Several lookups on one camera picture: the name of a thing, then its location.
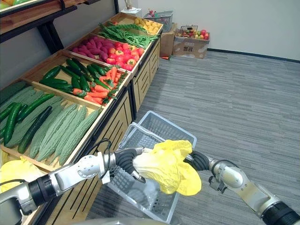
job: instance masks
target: black rubber joint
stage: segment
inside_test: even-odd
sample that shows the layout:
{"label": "black rubber joint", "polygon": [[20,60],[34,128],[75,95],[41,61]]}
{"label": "black rubber joint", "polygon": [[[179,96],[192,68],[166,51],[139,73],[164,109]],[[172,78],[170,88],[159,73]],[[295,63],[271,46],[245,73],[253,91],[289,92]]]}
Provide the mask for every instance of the black rubber joint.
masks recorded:
{"label": "black rubber joint", "polygon": [[190,161],[184,159],[185,163],[189,163],[197,171],[209,170],[209,160],[204,154],[198,151],[192,151],[190,156],[193,157],[194,160]]}
{"label": "black rubber joint", "polygon": [[266,225],[293,225],[300,216],[285,203],[278,202],[263,212],[262,220]]}
{"label": "black rubber joint", "polygon": [[39,177],[28,184],[29,191],[36,206],[56,197],[49,175]]}

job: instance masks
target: metal basket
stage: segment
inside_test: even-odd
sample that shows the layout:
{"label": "metal basket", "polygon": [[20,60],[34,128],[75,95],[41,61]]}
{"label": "metal basket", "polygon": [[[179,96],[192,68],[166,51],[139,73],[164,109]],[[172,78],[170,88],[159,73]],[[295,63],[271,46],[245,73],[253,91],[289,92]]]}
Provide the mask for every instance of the metal basket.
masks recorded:
{"label": "metal basket", "polygon": [[157,15],[156,17],[147,17],[149,15],[149,13],[147,13],[144,19],[163,24],[163,32],[170,31],[172,28],[173,11],[164,11],[155,14]]}
{"label": "metal basket", "polygon": [[[139,124],[133,122],[129,125],[122,141],[119,143],[119,149],[141,146],[152,149],[156,143],[163,142],[165,139],[189,140],[193,146],[195,146],[197,140],[189,132],[155,112],[148,111]],[[152,219],[168,224],[171,222],[179,198],[177,192],[171,195],[164,194],[160,191],[159,184],[156,181],[146,179],[146,183],[142,184],[120,167],[115,167],[110,175],[111,182],[107,185],[114,192]]]}

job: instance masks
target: produce display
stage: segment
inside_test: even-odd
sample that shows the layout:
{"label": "produce display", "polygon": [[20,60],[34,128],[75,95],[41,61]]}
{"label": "produce display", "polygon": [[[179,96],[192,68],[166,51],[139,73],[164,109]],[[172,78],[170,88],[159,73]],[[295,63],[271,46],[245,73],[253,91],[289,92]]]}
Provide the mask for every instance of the produce display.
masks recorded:
{"label": "produce display", "polygon": [[114,42],[109,39],[94,36],[89,40],[82,41],[81,44],[73,48],[72,51],[111,65],[118,65],[125,70],[131,71],[145,50],[127,43]]}
{"label": "produce display", "polygon": [[[66,67],[59,65],[50,69],[39,82],[99,105],[106,105],[114,98],[127,76],[127,72],[119,73],[116,66],[104,68],[92,63],[85,67],[75,58],[67,59],[66,64]],[[60,70],[71,77],[71,83],[55,78]]]}
{"label": "produce display", "polygon": [[101,31],[99,32],[99,35],[109,38],[112,40],[120,41],[123,43],[129,43],[131,45],[144,48],[146,49],[148,45],[159,38],[158,35],[141,35],[141,34],[135,34],[127,30],[136,29],[136,30],[144,30],[141,29],[140,26],[135,24],[128,24],[128,25],[111,25],[111,26],[104,26],[102,24],[99,24]]}
{"label": "produce display", "polygon": [[206,30],[180,30],[178,33],[179,37],[185,37],[185,38],[195,38],[195,39],[204,39],[209,40],[210,35]]}
{"label": "produce display", "polygon": [[[57,74],[56,70],[52,69],[45,76]],[[20,83],[12,84],[12,87],[24,87],[23,82]],[[0,110],[0,140],[5,147],[17,146],[19,153],[28,151],[29,156],[37,161],[48,159],[55,153],[54,158],[60,157],[60,165],[65,163],[99,114],[98,110],[94,110],[87,116],[85,106],[81,106],[79,110],[77,104],[66,107],[62,97],[35,91],[32,86],[16,92],[0,106]],[[74,132],[78,135],[76,138],[72,137]]]}

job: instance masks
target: yellow plastic bag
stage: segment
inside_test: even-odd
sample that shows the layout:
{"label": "yellow plastic bag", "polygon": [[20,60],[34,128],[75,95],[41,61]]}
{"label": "yellow plastic bag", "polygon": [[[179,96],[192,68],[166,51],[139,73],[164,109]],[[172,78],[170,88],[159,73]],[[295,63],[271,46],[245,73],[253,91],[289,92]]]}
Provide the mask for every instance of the yellow plastic bag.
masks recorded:
{"label": "yellow plastic bag", "polygon": [[201,190],[199,174],[183,162],[191,152],[189,141],[166,140],[156,144],[151,152],[137,156],[134,167],[143,177],[156,180],[166,194],[177,191],[182,195],[195,195]]}
{"label": "yellow plastic bag", "polygon": [[[20,157],[20,160],[9,161],[0,168],[0,183],[13,179],[23,179],[30,182],[43,175],[35,165]],[[4,192],[19,184],[19,182],[10,182],[1,185],[0,188]]]}

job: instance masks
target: carrot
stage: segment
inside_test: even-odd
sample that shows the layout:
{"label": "carrot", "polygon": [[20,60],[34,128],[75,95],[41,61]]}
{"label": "carrot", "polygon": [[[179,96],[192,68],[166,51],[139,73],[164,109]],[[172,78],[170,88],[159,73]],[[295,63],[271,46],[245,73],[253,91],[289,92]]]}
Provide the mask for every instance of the carrot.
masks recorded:
{"label": "carrot", "polygon": [[96,98],[106,98],[108,96],[107,92],[88,92],[88,95]]}
{"label": "carrot", "polygon": [[103,99],[100,97],[93,97],[95,101],[97,101],[100,105],[102,104]]}
{"label": "carrot", "polygon": [[114,81],[114,79],[115,79],[115,77],[117,75],[117,68],[116,67],[112,67],[111,72],[112,72],[111,78]]}
{"label": "carrot", "polygon": [[100,85],[96,85],[95,86],[95,91],[98,91],[98,92],[109,92],[109,90],[108,89],[106,89],[106,88],[104,88],[104,87],[102,87],[102,86],[100,86]]}
{"label": "carrot", "polygon": [[111,74],[112,74],[112,70],[109,70],[107,73],[106,73],[106,77],[108,79],[111,79]]}
{"label": "carrot", "polygon": [[89,95],[89,92],[88,92],[88,94],[87,94],[86,96],[84,96],[84,99],[85,99],[85,100],[88,100],[88,101],[90,101],[90,102],[99,104],[96,100],[94,100],[94,98],[93,98],[91,95]]}

